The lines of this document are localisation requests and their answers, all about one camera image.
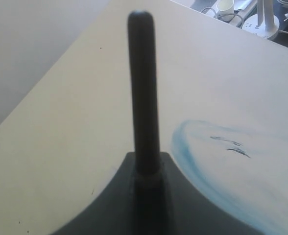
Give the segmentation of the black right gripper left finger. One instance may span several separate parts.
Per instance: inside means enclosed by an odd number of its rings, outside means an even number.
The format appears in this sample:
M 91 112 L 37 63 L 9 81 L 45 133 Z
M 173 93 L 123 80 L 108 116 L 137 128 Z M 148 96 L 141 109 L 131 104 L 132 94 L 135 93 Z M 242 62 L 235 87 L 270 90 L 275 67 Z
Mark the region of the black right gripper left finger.
M 112 180 L 55 235 L 134 235 L 135 153 L 128 152 Z

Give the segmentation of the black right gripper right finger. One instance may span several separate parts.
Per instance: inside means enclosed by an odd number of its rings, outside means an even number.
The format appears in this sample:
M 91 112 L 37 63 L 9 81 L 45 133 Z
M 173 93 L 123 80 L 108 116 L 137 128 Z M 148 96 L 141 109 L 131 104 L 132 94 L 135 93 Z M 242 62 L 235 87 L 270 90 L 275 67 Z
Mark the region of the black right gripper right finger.
M 170 235 L 258 235 L 259 231 L 208 200 L 177 167 L 170 154 L 160 153 L 169 213 Z

